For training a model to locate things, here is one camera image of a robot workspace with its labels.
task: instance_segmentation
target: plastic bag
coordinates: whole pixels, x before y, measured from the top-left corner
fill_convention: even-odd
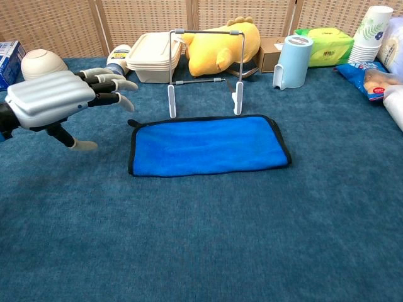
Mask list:
[[[355,62],[336,67],[350,83],[354,84],[370,101],[381,101],[383,92],[390,85],[403,82],[393,74],[388,74],[379,62]]]

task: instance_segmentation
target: metal stand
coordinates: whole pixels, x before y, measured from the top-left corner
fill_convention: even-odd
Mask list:
[[[236,84],[236,90],[231,94],[232,100],[234,101],[234,114],[240,115],[242,112],[242,98],[244,95],[244,83],[242,82],[242,68],[244,61],[244,49],[245,49],[245,34],[238,30],[231,31],[203,31],[203,30],[184,30],[184,29],[176,29],[171,30],[169,32],[169,85],[168,85],[168,102],[169,102],[169,115],[171,118],[176,117],[176,104],[175,104],[175,88],[174,83],[172,82],[172,45],[171,45],[171,35],[182,34],[182,33],[219,33],[223,35],[231,35],[238,36],[242,35],[242,52],[241,52],[241,60],[239,64],[239,79]],[[214,78],[214,79],[198,79],[193,81],[176,81],[176,85],[180,84],[195,84],[202,82],[220,82],[223,79]]]

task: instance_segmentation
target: stuffed animal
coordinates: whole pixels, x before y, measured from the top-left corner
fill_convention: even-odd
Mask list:
[[[207,31],[238,30],[245,34],[244,63],[257,54],[260,47],[259,30],[251,17],[238,17],[229,20],[226,26],[212,28]],[[234,62],[241,62],[242,36],[205,33],[184,33],[182,39],[186,43],[186,57],[189,60],[189,71],[194,77],[203,74],[218,74]]]

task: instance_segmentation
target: blue towel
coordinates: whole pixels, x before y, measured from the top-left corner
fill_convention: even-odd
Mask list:
[[[128,167],[134,176],[246,172],[291,163],[280,129],[267,116],[128,123],[135,127]]]

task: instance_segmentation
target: wicker panel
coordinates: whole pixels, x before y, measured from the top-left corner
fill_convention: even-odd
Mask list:
[[[51,50],[61,57],[103,56],[88,1],[0,0],[1,33],[29,51]]]
[[[199,29],[225,25],[238,16],[251,16],[261,36],[282,36],[295,0],[198,0]]]
[[[186,0],[102,0],[113,46],[133,45],[140,35],[187,28]]]
[[[304,0],[297,28],[336,27],[353,36],[373,5],[387,5],[394,16],[403,15],[402,0]]]

